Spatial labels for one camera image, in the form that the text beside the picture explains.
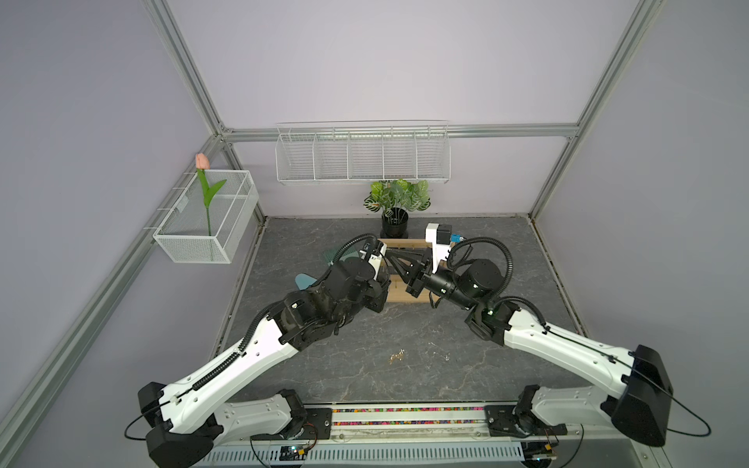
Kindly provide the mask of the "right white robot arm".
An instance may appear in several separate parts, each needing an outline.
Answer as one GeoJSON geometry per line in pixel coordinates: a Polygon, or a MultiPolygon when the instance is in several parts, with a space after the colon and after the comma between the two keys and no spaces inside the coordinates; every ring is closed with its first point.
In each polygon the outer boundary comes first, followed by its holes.
{"type": "Polygon", "coordinates": [[[510,413],[493,419],[493,431],[527,438],[560,425],[591,424],[612,427],[645,446],[665,446],[677,400],[661,356],[645,345],[628,350],[564,330],[530,300],[506,294],[514,264],[503,243],[479,237],[449,249],[444,259],[435,259],[429,248],[396,249],[385,258],[412,296],[427,291],[467,310],[465,323],[480,339],[530,353],[587,381],[576,388],[526,386],[510,413]],[[505,267],[474,259],[475,242],[499,249],[505,267]]]}

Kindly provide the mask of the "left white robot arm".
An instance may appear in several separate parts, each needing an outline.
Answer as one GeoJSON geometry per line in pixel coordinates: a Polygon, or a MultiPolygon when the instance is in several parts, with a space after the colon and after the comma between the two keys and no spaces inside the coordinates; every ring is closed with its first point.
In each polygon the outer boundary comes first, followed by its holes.
{"type": "Polygon", "coordinates": [[[149,458],[159,467],[190,467],[218,445],[255,436],[294,439],[307,411],[294,390],[234,404],[231,398],[276,365],[327,339],[362,310],[382,311],[390,278],[370,261],[336,261],[311,286],[259,312],[245,335],[204,367],[171,384],[138,392],[149,458]]]}

